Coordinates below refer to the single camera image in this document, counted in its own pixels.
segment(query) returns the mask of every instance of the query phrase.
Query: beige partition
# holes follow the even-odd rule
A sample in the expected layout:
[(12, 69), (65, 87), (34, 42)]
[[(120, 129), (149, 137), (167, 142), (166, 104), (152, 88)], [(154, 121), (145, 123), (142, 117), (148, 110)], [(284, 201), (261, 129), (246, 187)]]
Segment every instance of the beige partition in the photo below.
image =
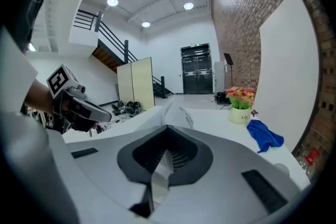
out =
[(118, 88), (120, 100), (127, 104), (129, 101), (134, 102), (132, 68), (131, 64), (117, 67)]
[(155, 106), (152, 81), (152, 58), (142, 59), (133, 62), (131, 65), (134, 99), (140, 102), (143, 110), (148, 110)]

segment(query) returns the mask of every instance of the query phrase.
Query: stair railing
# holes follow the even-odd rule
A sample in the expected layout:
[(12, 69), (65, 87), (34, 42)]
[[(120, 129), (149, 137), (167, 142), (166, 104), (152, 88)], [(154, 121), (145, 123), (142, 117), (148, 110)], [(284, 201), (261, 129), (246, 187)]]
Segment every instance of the stair railing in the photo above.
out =
[[(83, 29), (100, 32), (122, 55), (125, 56), (128, 54), (128, 57), (125, 56), (122, 61), (125, 62), (135, 62), (138, 59), (131, 53), (128, 49), (128, 40), (125, 40), (127, 43), (127, 49), (125, 49), (125, 44), (107, 27), (107, 25), (102, 21), (102, 13), (99, 12), (97, 15), (86, 12), (85, 10), (79, 9), (75, 16), (75, 21), (73, 26), (80, 27)], [(153, 76), (153, 83), (157, 83), (161, 86), (162, 98), (165, 98), (165, 89), (164, 87), (164, 76), (161, 77), (161, 80)]]

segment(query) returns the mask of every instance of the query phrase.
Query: brick wall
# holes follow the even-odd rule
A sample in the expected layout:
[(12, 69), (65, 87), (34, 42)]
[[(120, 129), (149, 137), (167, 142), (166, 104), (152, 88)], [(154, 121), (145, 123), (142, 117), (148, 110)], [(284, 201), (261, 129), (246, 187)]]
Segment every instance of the brick wall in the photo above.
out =
[[(259, 27), (283, 0), (212, 0), (219, 52), (230, 53), (234, 85), (257, 89), (260, 73)], [(304, 0), (318, 36), (322, 81), (318, 108), (303, 143), (293, 154), (316, 147), (322, 157), (318, 168), (328, 158), (336, 136), (336, 40), (320, 0)], [(230, 72), (225, 74), (230, 81)]]

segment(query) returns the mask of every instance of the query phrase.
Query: flower pot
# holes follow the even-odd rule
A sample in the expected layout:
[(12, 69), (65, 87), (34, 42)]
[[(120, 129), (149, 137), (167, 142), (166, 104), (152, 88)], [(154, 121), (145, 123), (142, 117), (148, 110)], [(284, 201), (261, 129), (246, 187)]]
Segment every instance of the flower pot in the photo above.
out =
[(229, 120), (236, 124), (248, 124), (250, 121), (251, 109), (230, 109)]

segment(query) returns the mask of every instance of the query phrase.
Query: person's arm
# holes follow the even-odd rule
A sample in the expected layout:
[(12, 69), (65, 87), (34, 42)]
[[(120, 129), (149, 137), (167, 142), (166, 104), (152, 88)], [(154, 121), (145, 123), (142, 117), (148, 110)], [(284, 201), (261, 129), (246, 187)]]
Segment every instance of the person's arm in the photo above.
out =
[(49, 88), (38, 82), (36, 79), (31, 85), (26, 99), (25, 105), (53, 114), (53, 97), (49, 91)]

